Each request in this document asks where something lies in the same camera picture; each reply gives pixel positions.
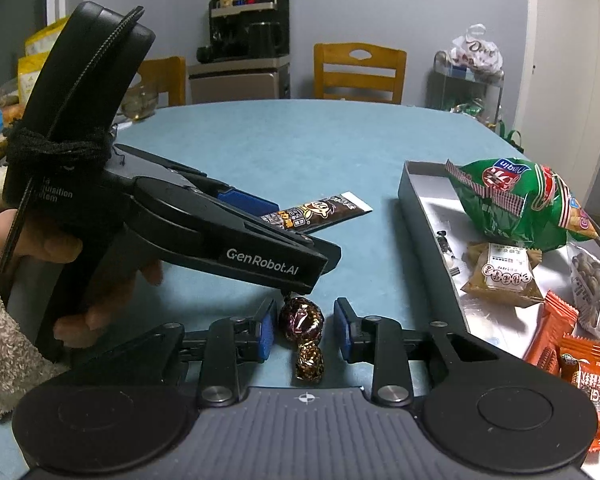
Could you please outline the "person's left hand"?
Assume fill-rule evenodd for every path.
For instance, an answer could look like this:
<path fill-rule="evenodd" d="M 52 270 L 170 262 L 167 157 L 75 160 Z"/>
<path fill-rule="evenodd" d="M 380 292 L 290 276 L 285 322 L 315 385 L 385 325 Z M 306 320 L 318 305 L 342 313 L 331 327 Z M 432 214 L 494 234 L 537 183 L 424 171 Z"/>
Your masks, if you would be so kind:
<path fill-rule="evenodd" d="M 36 346 L 87 348 L 130 301 L 138 276 L 162 282 L 163 230 L 137 207 L 33 206 L 1 273 L 0 299 Z"/>

